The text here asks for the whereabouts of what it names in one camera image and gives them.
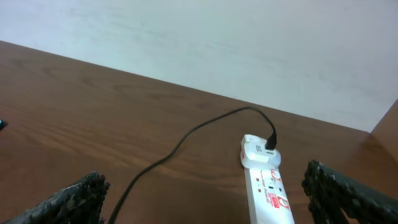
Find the white wall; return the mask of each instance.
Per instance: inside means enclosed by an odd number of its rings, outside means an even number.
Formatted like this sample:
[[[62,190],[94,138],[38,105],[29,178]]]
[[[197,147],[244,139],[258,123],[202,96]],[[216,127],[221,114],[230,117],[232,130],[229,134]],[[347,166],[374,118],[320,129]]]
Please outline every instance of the white wall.
[[[370,131],[396,0],[1,0],[0,40]]]

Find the wooden table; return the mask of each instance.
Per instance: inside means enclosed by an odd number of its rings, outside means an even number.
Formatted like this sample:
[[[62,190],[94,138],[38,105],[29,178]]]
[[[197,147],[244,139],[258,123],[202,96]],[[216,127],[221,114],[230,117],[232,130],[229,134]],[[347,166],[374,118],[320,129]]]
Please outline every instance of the wooden table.
[[[93,170],[111,183],[102,212],[109,218],[143,167],[193,126],[245,105],[251,104],[0,42],[0,119],[9,122],[0,132],[0,221]],[[368,133],[259,107],[278,131],[296,223],[312,223],[301,187],[310,159],[398,197],[397,163]],[[268,137],[271,130],[244,111],[193,133],[175,157],[138,181],[116,221],[249,223],[239,160],[247,133]]]

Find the extension socket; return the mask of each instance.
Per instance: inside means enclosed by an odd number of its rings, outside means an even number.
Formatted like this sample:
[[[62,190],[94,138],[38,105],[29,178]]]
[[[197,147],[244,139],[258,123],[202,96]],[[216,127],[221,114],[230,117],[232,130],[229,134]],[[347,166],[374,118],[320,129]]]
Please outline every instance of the extension socket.
[[[241,162],[248,190],[251,224],[294,223],[280,177],[278,150],[265,149],[266,140],[246,134],[241,142]]]

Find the power strip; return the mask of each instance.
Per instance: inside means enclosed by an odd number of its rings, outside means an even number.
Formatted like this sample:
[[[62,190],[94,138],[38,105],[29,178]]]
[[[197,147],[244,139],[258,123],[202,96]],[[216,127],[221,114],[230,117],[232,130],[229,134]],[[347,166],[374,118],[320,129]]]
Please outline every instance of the power strip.
[[[280,154],[265,149],[266,140],[245,135],[241,161],[248,191],[251,224],[294,223],[278,166]]]

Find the power cord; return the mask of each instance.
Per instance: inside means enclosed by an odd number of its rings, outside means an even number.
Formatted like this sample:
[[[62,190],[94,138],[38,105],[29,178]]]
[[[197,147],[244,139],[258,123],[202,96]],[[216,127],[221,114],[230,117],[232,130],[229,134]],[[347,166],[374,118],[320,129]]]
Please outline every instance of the power cord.
[[[271,134],[271,136],[269,136],[269,138],[267,139],[266,149],[275,149],[275,146],[276,146],[276,130],[275,130],[275,126],[274,126],[274,124],[272,124],[272,121],[271,121],[260,109],[258,109],[258,108],[255,108],[255,107],[252,107],[252,106],[246,106],[246,107],[243,107],[243,108],[238,108],[238,109],[236,109],[236,110],[232,110],[232,111],[230,111],[230,112],[228,112],[228,113],[226,113],[226,114],[223,114],[223,115],[221,115],[221,116],[218,116],[218,117],[216,117],[216,118],[213,118],[213,119],[211,119],[211,120],[208,120],[208,121],[206,121],[206,122],[204,122],[204,123],[202,123],[202,124],[199,124],[198,126],[192,128],[187,134],[185,134],[184,137],[181,138],[181,140],[178,142],[178,144],[174,147],[173,151],[170,152],[169,155],[165,156],[163,159],[161,159],[161,160],[159,160],[159,161],[157,161],[157,162],[151,164],[150,166],[146,167],[146,168],[143,169],[140,173],[138,173],[138,174],[135,176],[135,178],[133,178],[133,180],[130,182],[129,186],[127,187],[127,189],[124,191],[122,197],[119,199],[118,204],[115,206],[115,208],[114,208],[114,210],[113,210],[113,212],[112,212],[112,214],[111,214],[111,217],[109,218],[109,222],[108,222],[108,223],[109,223],[109,224],[113,224],[113,223],[114,223],[114,221],[116,220],[116,218],[117,218],[117,216],[118,216],[119,210],[120,210],[120,208],[121,208],[122,205],[123,205],[123,202],[124,202],[125,199],[127,198],[128,194],[129,194],[129,192],[130,192],[130,190],[132,189],[132,186],[137,182],[137,180],[138,180],[142,175],[144,175],[146,172],[150,171],[151,169],[153,169],[153,168],[156,167],[157,165],[160,165],[161,163],[165,162],[167,159],[170,159],[170,157],[172,157],[172,156],[174,155],[174,153],[175,153],[175,152],[177,151],[177,149],[180,147],[181,143],[184,142],[185,138],[188,137],[188,135],[190,135],[192,132],[196,131],[197,129],[203,127],[203,126],[206,125],[206,124],[210,124],[210,123],[212,123],[212,122],[214,122],[214,121],[217,121],[217,120],[219,120],[219,119],[221,119],[221,118],[225,118],[225,117],[227,117],[227,116],[229,116],[229,115],[231,115],[231,114],[235,114],[235,113],[237,113],[237,112],[239,112],[239,111],[244,111],[244,110],[256,111],[256,112],[260,113],[261,116],[264,117],[264,118],[267,120],[267,122],[269,123],[269,125],[270,125],[271,128],[272,128],[272,134]]]

